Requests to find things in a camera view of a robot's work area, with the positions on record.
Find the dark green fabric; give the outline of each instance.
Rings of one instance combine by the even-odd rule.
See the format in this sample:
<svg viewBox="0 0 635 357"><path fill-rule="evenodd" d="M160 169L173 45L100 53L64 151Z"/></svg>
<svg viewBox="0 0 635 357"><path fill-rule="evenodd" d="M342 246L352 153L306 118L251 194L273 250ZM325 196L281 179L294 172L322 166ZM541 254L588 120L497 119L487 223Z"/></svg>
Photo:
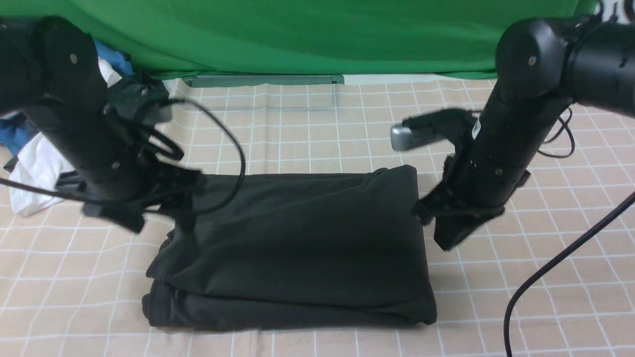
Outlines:
<svg viewBox="0 0 635 357"><path fill-rule="evenodd" d="M61 15L168 78L199 73L492 77L504 29L592 13L596 0L14 0Z"/></svg>

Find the white cloth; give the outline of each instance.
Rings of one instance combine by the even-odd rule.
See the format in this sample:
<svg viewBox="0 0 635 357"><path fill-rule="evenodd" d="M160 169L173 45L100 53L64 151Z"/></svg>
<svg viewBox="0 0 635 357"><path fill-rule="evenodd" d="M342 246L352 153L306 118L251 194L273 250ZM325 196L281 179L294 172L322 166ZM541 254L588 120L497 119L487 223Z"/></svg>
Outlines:
<svg viewBox="0 0 635 357"><path fill-rule="evenodd" d="M101 58L99 58L99 71L102 73L102 77L104 77L104 81L106 81L108 88L121 80L121 76L112 69L110 63L106 60L102 60Z"/></svg>
<svg viewBox="0 0 635 357"><path fill-rule="evenodd" d="M110 64L99 58L99 71L108 87L121 80L121 76ZM60 174L75 170L73 166L42 133L37 134L18 154L16 164L9 179L25 185L31 185L49 191L55 190ZM43 194L10 189L11 209L13 213L28 217L33 213L49 208L62 201Z"/></svg>

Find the beige grid tablecloth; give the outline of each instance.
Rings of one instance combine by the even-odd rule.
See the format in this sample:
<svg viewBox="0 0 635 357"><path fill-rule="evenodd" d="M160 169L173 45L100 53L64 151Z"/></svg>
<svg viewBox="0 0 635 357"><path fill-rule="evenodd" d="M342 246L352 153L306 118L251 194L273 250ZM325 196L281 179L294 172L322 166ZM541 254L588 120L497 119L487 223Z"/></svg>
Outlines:
<svg viewBox="0 0 635 357"><path fill-rule="evenodd" d="M418 112L480 108L491 81L368 86L186 87L236 134L248 173L369 172L416 166L420 192L440 177L448 144L398 154L389 127ZM608 213L634 188L635 120L576 106L578 150L532 163L533 178L508 213L458 250L442 252L425 228L439 321L414 330L192 333L150 328L140 299L145 270L171 229L149 217L135 236L62 203L15 217L0 188L0 356L416 357L503 356L502 317L529 275ZM220 130L191 108L161 128L206 173L237 173ZM564 153L562 135L545 150ZM8 153L0 150L0 159ZM515 356L635 356L635 211L532 288L512 322Z"/></svg>

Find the blue cloth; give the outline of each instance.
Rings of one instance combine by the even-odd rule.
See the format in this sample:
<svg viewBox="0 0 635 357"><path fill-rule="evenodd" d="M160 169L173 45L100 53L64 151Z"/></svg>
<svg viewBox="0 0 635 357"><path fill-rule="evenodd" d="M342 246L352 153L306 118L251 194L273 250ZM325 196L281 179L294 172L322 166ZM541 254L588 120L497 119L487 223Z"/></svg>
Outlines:
<svg viewBox="0 0 635 357"><path fill-rule="evenodd" d="M23 115L0 119L0 144L6 146L14 156L31 140L24 120Z"/></svg>
<svg viewBox="0 0 635 357"><path fill-rule="evenodd" d="M113 50L98 40L95 40L95 47L97 48L97 56L110 63L115 71L123 76L132 77L132 65L126 61L123 53Z"/></svg>

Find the power cord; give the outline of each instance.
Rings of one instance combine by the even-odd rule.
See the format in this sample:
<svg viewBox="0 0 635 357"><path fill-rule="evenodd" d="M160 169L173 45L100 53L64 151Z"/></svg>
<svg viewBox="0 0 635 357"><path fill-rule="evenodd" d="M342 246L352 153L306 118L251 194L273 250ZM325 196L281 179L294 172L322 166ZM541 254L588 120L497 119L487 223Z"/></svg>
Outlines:
<svg viewBox="0 0 635 357"><path fill-rule="evenodd" d="M571 118L573 117L573 110L571 109L571 107L567 108L567 110L569 111L569 117L566 120L563 120L561 116L558 117L558 121L560 122L560 124L562 124L560 126L560 129L554 134L553 137L545 140L543 144L549 144L551 142L554 142L560 136L560 134L562 134L563 131L566 131L566 134L569 136L569 140L571 141L571 151L569 151L569 153L565 155L557 155L557 154L549 154L547 152L538 150L539 154L543 156L547 156L548 158L555 158L555 159L566 159L570 157L571 155L573 155L573 152L575 151L575 139L573 138L573 133L571 132L571 129L569 129L569 122L571 121Z"/></svg>
<svg viewBox="0 0 635 357"><path fill-rule="evenodd" d="M565 155L555 155L548 154L543 151L538 151L540 154L550 157L563 159L568 158L573 155L575 151L575 140L573 138L573 133L569 128L569 122L573 117L573 111L571 108L569 110L569 117L566 120L563 120L562 117L558 117L558 121L562 124L560 129L554 134L553 137L547 139L544 143L549 144L556 140L563 131L566 131L569 139L571 140L571 151ZM507 353L507 357L513 357L512 355L512 347L509 338L509 325L511 322L512 312L514 310L514 306L522 296L533 284L535 284L540 278L545 276L551 269L553 269L556 265L560 264L563 260L565 260L568 256L570 256L573 252L578 250L584 243L588 242L591 238L593 238L598 232L608 226L611 222L613 222L619 215L621 215L624 211L626 211L633 203L635 203L635 192L633 192L627 199L625 199L621 204L618 205L613 211L611 211L608 215L606 215L602 220L600 220L595 226L589 229L586 233L584 233L581 237L579 237L576 241L574 241L570 246L566 247L560 254L555 256L552 260L546 263L543 267L541 267L536 273L529 277L519 288L516 290L516 293L512 296L509 304L507 305L507 310L505 311L505 318L503 319L503 339L505 343L505 352Z"/></svg>
<svg viewBox="0 0 635 357"><path fill-rule="evenodd" d="M509 301L507 305L507 310L505 311L505 318L503 319L503 335L505 342L505 352L507 353L507 357L513 357L512 355L512 347L511 342L509 340L509 323L512 317L512 312L514 310L514 306L520 299L520 296L524 294L529 287L531 287L534 283L536 283L540 278L542 278L545 274L547 274L551 269L553 269L560 262L565 260L569 255L578 250L584 243L588 242L591 238L593 238L598 232L608 226L611 222L613 222L619 215L624 213L633 203L635 203L635 192L633 192L627 199L625 199L622 203L618 205L613 211L611 211L606 217L600 220L595 226L589 229L586 233L584 233L581 237L576 239L570 246L566 247L560 254L558 254L555 258L551 259L548 263L546 263L543 267L541 267L534 275L532 275L527 281L525 281L519 288L516 290L516 293L512 296L512 299Z"/></svg>
<svg viewBox="0 0 635 357"><path fill-rule="evenodd" d="M158 105L158 107L163 108L163 107L170 107L170 106L175 105L175 104L191 104L194 107L196 107L197 109L199 109L201 112L205 113L214 123L216 123L216 125L218 125L218 127L221 128L221 130L227 135L227 137L229 137L229 140L234 144L234 146L238 150L238 154L240 156L240 162L241 162L240 173L238 175L236 183L234 184L234 188L227 195L227 197L225 199L223 199L221 202L219 202L218 204L216 204L216 205L213 205L213 206L210 206L210 207L206 207L206 208L202 208L202 209L199 209L199 210L189 211L189 212L179 212L178 214L180 216L197 216L197 215L204 215L204 214L207 214L207 213L211 213L211 212L217 211L217 210L227 206L236 197L236 195L238 194L238 191L240 191L240 188L241 188L241 186L243 184L244 176L245 176L245 173L246 173L246 167L247 167L243 148L241 147L240 143L238 142L238 140L236 139L234 134L229 129L227 129L227 127L225 125L223 125L223 123L214 114L212 114L207 108L205 108L204 106L202 106L201 104L199 104L199 103L197 103L197 102L195 102L193 100L189 100L189 99L186 99L186 98L174 98L174 99L168 99L168 100L157 100L157 101L149 102L146 105ZM162 148L160 148L160 147L158 147L158 146L156 146L154 144L147 144L147 147L146 147L147 149L150 149L150 151L154 152L155 154L157 154L157 153L163 154L164 156L166 156L168 158L173 158L173 159L182 158L183 152L181 151L181 149L177 145L173 144L173 142L170 139L165 137L163 134L159 133L154 128L150 128L148 126L144 126L144 127L145 127L143 129L143 133L144 134L158 138L159 141L162 144L166 145L168 148L171 149L171 152L168 152L168 151L166 151L166 150L164 150L164 149L162 149ZM124 212L128 212L128 213L135 213L135 214L154 213L154 214L158 214L158 215L167 215L166 212L160 212L159 210L149 210L149 209L141 209L141 208L138 208L138 207L133 207L129 203L125 202L125 201L107 201L107 200L91 199L91 198L87 198L85 196L78 195L78 194L71 194L71 193L57 192L57 191L49 191L49 190L46 190L46 189L41 189L41 188L38 188L38 187L25 185L25 184L21 184L19 182L7 180L5 178L0 178L0 185L8 186L8 187L11 187L11 188L14 188L14 189L20 189L20 190L33 192L33 193L36 193L36 194L44 194L44 195L51 196L51 197L67 199L69 201L78 201L78 202L82 202L82 203L91 203L91 204L94 204L94 205L115 207L118 210L121 210L121 211L124 211ZM180 191L181 191L180 189L174 189L172 191L162 192L161 194L157 194L157 195L153 195L153 196L150 196L150 197L146 197L145 199L154 201L155 199L164 198L164 197L170 196L172 194L178 193Z"/></svg>

